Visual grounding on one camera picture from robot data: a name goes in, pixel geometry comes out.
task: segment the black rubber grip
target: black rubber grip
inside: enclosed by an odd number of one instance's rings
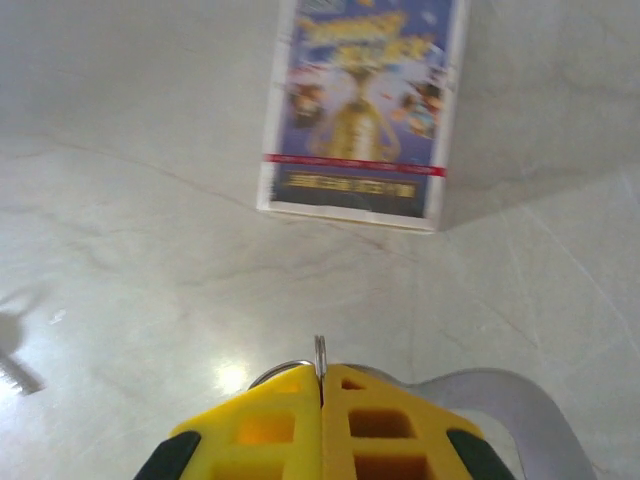
[[[516,480],[493,447],[481,438],[464,430],[449,430],[447,435],[473,480]]]
[[[133,480],[180,480],[202,437],[184,432],[162,442]]]

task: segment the marble floor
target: marble floor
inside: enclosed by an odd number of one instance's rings
[[[46,385],[0,399],[2,478],[132,478],[314,333],[524,374],[640,478],[640,3],[473,2],[432,236],[254,209],[277,13],[0,0],[0,348]]]

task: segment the white border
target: white border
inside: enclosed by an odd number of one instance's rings
[[[298,0],[280,0],[278,18],[278,34],[271,78],[271,88],[267,106],[266,126],[264,132],[263,154],[276,153],[282,128],[283,109],[286,105],[285,85],[287,69],[291,53],[291,40],[295,28]],[[447,85],[444,96],[444,108],[441,127],[438,129],[432,165],[446,167],[449,160],[451,136],[458,97],[458,85],[462,70],[462,60],[466,45],[467,28],[470,13],[470,0],[454,0],[450,20],[449,39],[447,42]],[[306,205],[289,202],[271,201],[271,191],[275,180],[277,164],[262,161],[257,207],[259,210],[310,215],[364,222],[378,225],[389,225],[423,231],[434,231],[438,227],[444,200],[446,180],[442,177],[431,177],[428,182],[425,198],[425,218],[389,215],[366,210],[358,210],[330,205]]]

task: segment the video cassette case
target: video cassette case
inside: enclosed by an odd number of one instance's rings
[[[281,0],[258,208],[433,231],[469,0]]]

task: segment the yellow plastic object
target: yellow plastic object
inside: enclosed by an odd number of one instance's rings
[[[472,480],[447,437],[450,429],[483,438],[462,417],[365,373],[329,366],[324,480]]]
[[[320,391],[300,366],[178,426],[202,436],[180,480],[321,480]]]

